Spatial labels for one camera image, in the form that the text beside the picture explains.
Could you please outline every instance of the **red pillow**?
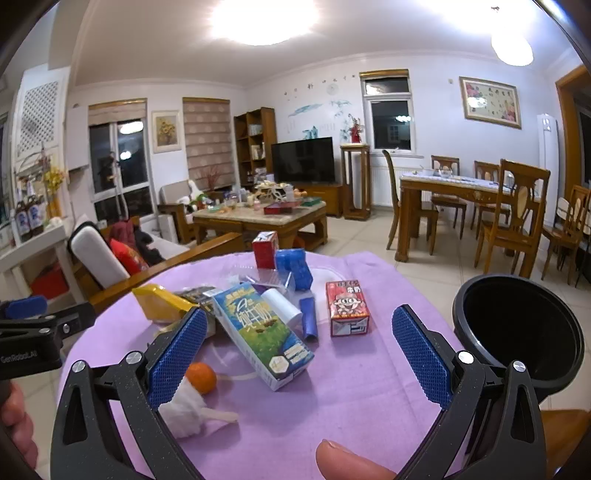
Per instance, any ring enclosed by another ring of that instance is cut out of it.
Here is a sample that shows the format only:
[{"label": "red pillow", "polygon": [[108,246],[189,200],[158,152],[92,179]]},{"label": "red pillow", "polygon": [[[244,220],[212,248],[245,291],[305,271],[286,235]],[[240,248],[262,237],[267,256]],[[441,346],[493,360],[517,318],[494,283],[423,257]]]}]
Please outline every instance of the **red pillow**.
[{"label": "red pillow", "polygon": [[135,275],[142,270],[148,269],[148,264],[133,248],[112,238],[110,241],[111,251],[116,259],[121,262],[129,275]]}]

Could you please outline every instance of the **television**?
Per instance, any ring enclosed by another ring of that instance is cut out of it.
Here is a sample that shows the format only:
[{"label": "television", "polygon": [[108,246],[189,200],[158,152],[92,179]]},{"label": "television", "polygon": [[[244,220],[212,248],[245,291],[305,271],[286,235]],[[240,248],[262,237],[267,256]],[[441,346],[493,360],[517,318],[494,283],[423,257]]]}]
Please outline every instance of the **television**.
[{"label": "television", "polygon": [[335,183],[332,137],[271,146],[276,182]]}]

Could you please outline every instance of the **picture frame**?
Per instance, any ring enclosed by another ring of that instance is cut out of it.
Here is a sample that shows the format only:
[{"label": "picture frame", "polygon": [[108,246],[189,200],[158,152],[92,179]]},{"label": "picture frame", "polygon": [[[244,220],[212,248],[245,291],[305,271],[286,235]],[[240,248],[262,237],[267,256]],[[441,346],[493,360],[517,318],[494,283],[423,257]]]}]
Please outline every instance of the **picture frame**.
[{"label": "picture frame", "polygon": [[491,80],[460,77],[460,89],[466,119],[521,129],[517,87]]},{"label": "picture frame", "polygon": [[181,149],[180,122],[179,110],[152,112],[152,148],[154,153]]}]

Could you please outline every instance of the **green and blue box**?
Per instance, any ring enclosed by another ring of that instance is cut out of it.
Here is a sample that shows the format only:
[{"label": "green and blue box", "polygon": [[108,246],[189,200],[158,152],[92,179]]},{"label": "green and blue box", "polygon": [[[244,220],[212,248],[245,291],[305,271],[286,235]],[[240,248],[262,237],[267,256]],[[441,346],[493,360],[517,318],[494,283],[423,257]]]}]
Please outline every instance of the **green and blue box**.
[{"label": "green and blue box", "polygon": [[218,321],[273,391],[302,373],[314,358],[250,283],[213,297]]}]

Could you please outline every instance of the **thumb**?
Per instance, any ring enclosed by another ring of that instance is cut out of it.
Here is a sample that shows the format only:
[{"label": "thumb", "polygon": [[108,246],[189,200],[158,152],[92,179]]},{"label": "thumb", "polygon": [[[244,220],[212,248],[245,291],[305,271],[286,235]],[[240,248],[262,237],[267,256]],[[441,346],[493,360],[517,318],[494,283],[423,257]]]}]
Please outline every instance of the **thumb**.
[{"label": "thumb", "polygon": [[396,476],[392,470],[329,440],[322,440],[316,448],[316,464],[326,480],[392,480]]}]

